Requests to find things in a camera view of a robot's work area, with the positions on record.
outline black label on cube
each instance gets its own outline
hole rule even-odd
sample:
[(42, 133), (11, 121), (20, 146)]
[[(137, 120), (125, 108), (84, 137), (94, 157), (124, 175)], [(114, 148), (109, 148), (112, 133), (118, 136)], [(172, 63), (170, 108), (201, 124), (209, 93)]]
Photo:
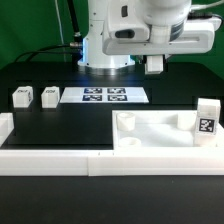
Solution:
[(103, 97), (101, 95), (84, 95), (82, 101), (85, 102), (94, 102), (94, 101), (102, 101)]
[(215, 120), (200, 118), (199, 131), (213, 133), (215, 131)]
[(85, 88), (84, 93), (85, 94), (102, 94), (103, 89), (102, 88)]
[(108, 101), (122, 102), (122, 101), (128, 101), (128, 98), (126, 95), (108, 95)]
[(108, 88), (107, 93), (109, 94), (125, 94), (125, 88)]

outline white box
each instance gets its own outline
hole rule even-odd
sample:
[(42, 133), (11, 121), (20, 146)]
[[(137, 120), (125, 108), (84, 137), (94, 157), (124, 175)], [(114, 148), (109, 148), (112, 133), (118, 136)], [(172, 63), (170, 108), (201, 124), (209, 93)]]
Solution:
[(28, 108), (33, 101), (33, 88), (21, 86), (12, 94), (13, 106), (15, 108)]
[(56, 108), (60, 100), (59, 87), (46, 87), (41, 94), (43, 108)]

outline black cable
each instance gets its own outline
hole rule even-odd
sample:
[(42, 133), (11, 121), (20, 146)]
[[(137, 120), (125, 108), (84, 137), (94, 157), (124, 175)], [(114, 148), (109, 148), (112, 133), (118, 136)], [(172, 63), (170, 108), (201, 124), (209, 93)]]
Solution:
[(17, 62), (21, 57), (25, 56), (25, 55), (28, 55), (28, 54), (35, 54), (38, 55), (38, 54), (71, 54), (71, 55), (74, 55), (74, 54), (80, 54), (80, 52), (53, 52), (53, 51), (29, 51), (29, 52), (25, 52), (21, 55), (19, 55), (15, 60), (14, 60), (14, 63)]
[[(66, 47), (70, 47), (69, 44), (63, 44), (63, 45), (52, 45), (52, 46), (49, 46), (49, 47), (44, 47), (44, 48), (41, 48), (39, 49), (38, 51), (48, 51), (48, 50), (53, 50), (53, 49), (58, 49), (58, 48), (66, 48)], [(31, 54), (27, 59), (26, 59), (26, 62), (29, 62), (32, 60), (33, 57), (35, 57), (37, 54), (39, 54), (37, 52)]]
[(74, 30), (74, 33), (75, 33), (75, 35), (74, 35), (75, 41), (81, 42), (82, 41), (82, 35), (80, 34), (78, 20), (77, 20), (73, 0), (67, 0), (67, 3), (68, 3), (68, 9), (69, 9), (69, 12), (70, 12), (72, 27), (73, 27), (73, 30)]

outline black surface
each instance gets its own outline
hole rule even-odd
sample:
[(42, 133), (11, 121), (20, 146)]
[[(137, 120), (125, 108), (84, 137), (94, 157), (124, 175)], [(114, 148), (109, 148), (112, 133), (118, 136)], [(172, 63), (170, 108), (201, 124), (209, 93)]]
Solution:
[[(14, 109), (12, 93), (32, 86), (28, 109)], [(148, 104), (59, 104), (41, 107), (45, 87), (144, 87)], [(171, 63), (159, 76), (144, 75), (144, 67), (118, 76), (96, 76), (73, 71), (70, 63), (14, 63), (0, 72), (0, 112), (13, 112), (15, 131), (3, 148), (112, 149), (112, 110), (196, 109), (198, 97), (221, 99), (224, 80), (195, 63)]]
[(223, 224), (224, 178), (1, 177), (4, 224)]
[[(14, 111), (11, 105), (10, 94), (20, 85), (31, 85), (36, 91), (28, 111)], [(143, 86), (148, 95), (152, 93), (152, 101), (73, 104), (44, 111), (40, 93), (48, 85)], [(88, 148), (87, 143), (96, 141), (93, 149), (110, 149), (112, 109), (196, 109), (199, 96), (221, 99), (223, 104), (223, 87), (223, 80), (198, 64), (170, 64), (168, 73), (147, 80), (143, 73), (118, 78), (74, 74), (70, 64), (62, 63), (11, 64), (0, 72), (0, 111), (13, 111), (16, 132), (4, 146), (35, 148), (39, 138), (41, 147), (52, 143), (49, 147)], [(65, 128), (70, 129), (69, 136)], [(58, 129), (61, 135), (55, 138)], [(84, 137), (89, 130), (91, 139)], [(223, 224), (223, 207), (223, 176), (0, 177), (2, 224)]]

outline white foam block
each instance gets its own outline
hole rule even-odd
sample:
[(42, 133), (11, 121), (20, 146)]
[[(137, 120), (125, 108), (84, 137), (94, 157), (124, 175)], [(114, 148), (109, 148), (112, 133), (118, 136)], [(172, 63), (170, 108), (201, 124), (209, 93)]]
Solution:
[(18, 87), (12, 94), (15, 108), (28, 108), (33, 101), (33, 88), (31, 86)]
[(46, 87), (41, 94), (43, 108), (56, 108), (60, 100), (59, 87)]
[(0, 114), (0, 147), (14, 129), (12, 113)]

